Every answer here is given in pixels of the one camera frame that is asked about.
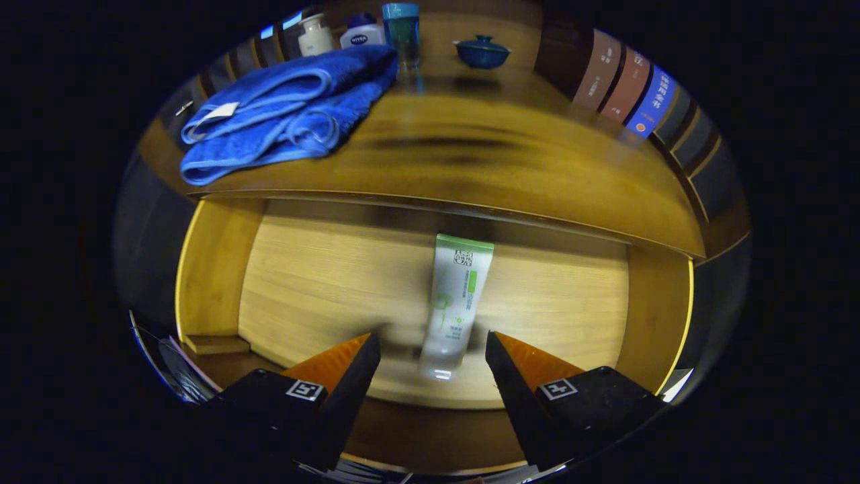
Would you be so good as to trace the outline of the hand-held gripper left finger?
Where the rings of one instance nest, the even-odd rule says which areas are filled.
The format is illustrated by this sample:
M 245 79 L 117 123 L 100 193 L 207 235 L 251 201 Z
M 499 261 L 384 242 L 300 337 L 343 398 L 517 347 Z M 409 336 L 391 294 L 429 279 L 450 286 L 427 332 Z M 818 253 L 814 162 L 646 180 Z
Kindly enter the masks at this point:
M 202 405 L 205 429 L 252 462 L 331 471 L 380 360 L 378 334 L 366 333 L 282 372 L 258 368 Z

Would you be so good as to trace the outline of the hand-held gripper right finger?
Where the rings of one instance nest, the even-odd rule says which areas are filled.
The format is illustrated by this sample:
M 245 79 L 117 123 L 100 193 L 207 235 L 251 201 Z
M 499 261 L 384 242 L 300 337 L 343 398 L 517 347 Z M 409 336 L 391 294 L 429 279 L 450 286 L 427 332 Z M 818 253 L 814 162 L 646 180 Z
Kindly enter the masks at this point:
M 581 370 L 498 331 L 485 359 L 529 465 L 547 471 L 614 447 L 667 409 L 667 402 L 609 366 Z

